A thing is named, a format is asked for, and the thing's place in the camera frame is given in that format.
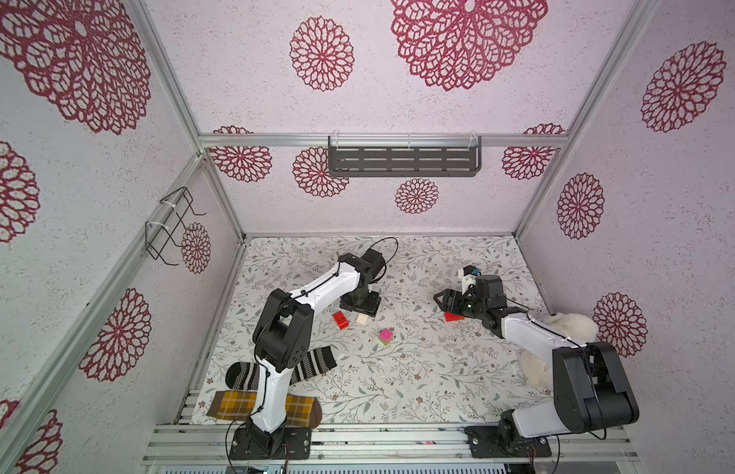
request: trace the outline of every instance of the enclosure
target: enclosure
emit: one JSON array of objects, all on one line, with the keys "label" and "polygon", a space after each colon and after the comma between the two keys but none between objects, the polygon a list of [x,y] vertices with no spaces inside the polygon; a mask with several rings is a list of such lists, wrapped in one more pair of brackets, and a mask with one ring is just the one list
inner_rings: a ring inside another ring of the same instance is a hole
[{"label": "enclosure", "polygon": [[[315,315],[289,389],[309,459],[230,465],[268,295],[372,245],[377,314]],[[445,319],[467,265],[590,317],[638,422],[473,457],[554,388]],[[1,473],[528,464],[735,472],[735,0],[0,0]]]}]

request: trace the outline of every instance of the metal bracket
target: metal bracket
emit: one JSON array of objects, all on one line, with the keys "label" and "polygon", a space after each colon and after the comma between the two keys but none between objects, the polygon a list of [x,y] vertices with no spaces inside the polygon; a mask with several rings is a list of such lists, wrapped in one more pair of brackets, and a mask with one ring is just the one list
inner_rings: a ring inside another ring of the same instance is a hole
[{"label": "metal bracket", "polygon": [[283,431],[281,449],[273,456],[268,457],[264,449],[251,440],[244,426],[239,427],[233,434],[233,441],[229,458],[231,460],[262,460],[262,459],[308,459],[310,457],[310,441],[312,429],[286,428]]},{"label": "metal bracket", "polygon": [[480,154],[480,137],[467,147],[433,148],[336,147],[328,137],[328,171],[335,177],[473,177]]},{"label": "metal bracket", "polygon": [[465,433],[474,458],[552,457],[549,441],[544,437],[520,438],[521,442],[513,445],[511,452],[507,452],[500,447],[498,426],[468,426]]}]

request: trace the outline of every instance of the floral tablecloth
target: floral tablecloth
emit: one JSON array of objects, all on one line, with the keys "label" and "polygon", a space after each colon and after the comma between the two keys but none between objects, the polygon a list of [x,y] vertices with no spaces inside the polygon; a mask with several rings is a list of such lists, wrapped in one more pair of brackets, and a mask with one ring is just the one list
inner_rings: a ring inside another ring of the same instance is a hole
[{"label": "floral tablecloth", "polygon": [[[251,333],[271,290],[297,288],[323,274],[345,252],[361,255],[373,237],[256,238],[249,242],[230,308],[192,423],[223,423],[206,413],[217,390],[227,390],[225,372],[238,361],[252,361]],[[375,248],[385,258],[394,242]],[[344,312],[350,326],[341,331],[331,314],[338,302],[315,316],[311,347],[332,346],[337,366],[293,385],[289,392],[317,397],[324,422],[496,421],[499,413],[551,396],[550,388],[524,383],[520,350],[497,339],[477,320],[445,322],[433,295],[458,289],[457,270],[475,265],[502,278],[505,292],[531,307],[546,309],[512,237],[399,237],[399,250],[386,276],[373,286],[381,308],[366,326]],[[378,340],[384,328],[395,338]]]}]

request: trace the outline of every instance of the metal bar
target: metal bar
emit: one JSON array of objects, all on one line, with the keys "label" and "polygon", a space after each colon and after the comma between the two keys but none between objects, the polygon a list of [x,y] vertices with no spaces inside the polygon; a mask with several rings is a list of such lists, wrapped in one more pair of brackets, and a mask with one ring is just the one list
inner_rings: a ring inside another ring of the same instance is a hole
[{"label": "metal bar", "polygon": [[215,166],[209,151],[207,149],[202,149],[202,152],[204,153],[204,159],[207,161],[212,191],[214,192],[218,202],[221,204],[221,208],[225,212],[228,224],[236,233],[239,241],[243,241],[245,235],[244,229],[241,227],[241,221],[239,220],[238,214],[236,214],[236,209],[233,208],[233,204],[230,202],[230,197],[228,197],[228,192],[221,181],[220,172],[218,171],[217,166]]},{"label": "metal bar", "polygon": [[164,92],[178,116],[178,121],[186,134],[186,138],[191,143],[194,151],[197,154],[201,153],[202,146],[199,143],[196,122],[180,88],[178,79],[173,72],[170,60],[165,54],[165,48],[160,41],[146,5],[142,0],[123,0],[123,4],[126,7],[126,13],[133,22],[135,32],[139,35],[144,49],[152,60],[152,70],[162,81]]},{"label": "metal bar", "polygon": [[[188,186],[201,171],[201,165],[200,157],[192,157],[171,189]],[[162,222],[170,213],[172,213],[170,206],[160,204],[157,205],[148,220]],[[125,253],[97,289],[91,301],[83,309],[81,316],[70,328],[47,363],[33,379],[20,405],[12,413],[9,423],[0,431],[0,473],[13,472],[17,458],[31,442],[36,430],[50,411],[52,403],[57,400],[70,376],[75,372],[78,362],[88,351],[88,347],[107,318],[110,317],[112,308],[123,296],[126,285],[141,268],[146,257],[144,249],[146,237],[144,228],[139,226],[139,233],[128,245]]]},{"label": "metal bar", "polygon": [[583,98],[581,107],[578,108],[578,112],[568,128],[567,143],[549,161],[536,191],[520,217],[514,232],[516,236],[524,236],[533,219],[541,210],[546,197],[551,194],[552,189],[557,185],[556,182],[570,162],[573,151],[578,146],[581,138],[587,133],[592,120],[600,109],[600,105],[615,80],[620,76],[625,63],[630,57],[630,52],[633,51],[634,46],[647,29],[657,4],[658,0],[636,0],[631,6],[600,70],[596,73],[588,93]]},{"label": "metal bar", "polygon": [[240,243],[236,247],[236,251],[233,253],[233,258],[231,259],[231,265],[228,269],[228,274],[223,280],[223,287],[218,294],[214,307],[212,309],[211,321],[204,330],[204,335],[202,336],[202,346],[199,349],[199,357],[196,360],[191,378],[189,379],[189,387],[200,388],[202,386],[202,381],[204,380],[204,375],[207,372],[207,367],[212,356],[212,349],[214,349],[215,344],[218,341],[218,336],[220,335],[219,329],[223,324],[223,321],[225,320],[226,314],[228,313],[230,299],[233,297],[233,291],[236,289],[236,281],[239,278],[241,263],[244,260],[245,254],[246,245]]},{"label": "metal bar", "polygon": [[392,232],[392,233],[355,233],[349,232],[249,232],[249,239],[278,237],[512,237],[512,232]]},{"label": "metal bar", "polygon": [[[200,134],[203,147],[328,147],[329,134]],[[562,147],[567,134],[489,134],[483,147]],[[470,135],[339,134],[337,147],[469,147]]]}]

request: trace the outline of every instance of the pink toy block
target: pink toy block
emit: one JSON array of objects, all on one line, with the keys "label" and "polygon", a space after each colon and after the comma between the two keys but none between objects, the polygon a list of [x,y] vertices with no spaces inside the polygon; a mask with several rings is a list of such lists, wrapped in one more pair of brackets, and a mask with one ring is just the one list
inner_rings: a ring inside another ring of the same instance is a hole
[{"label": "pink toy block", "polygon": [[381,331],[381,335],[378,336],[378,339],[383,343],[384,346],[388,346],[391,341],[394,340],[394,333],[392,333],[388,329],[384,329]]}]

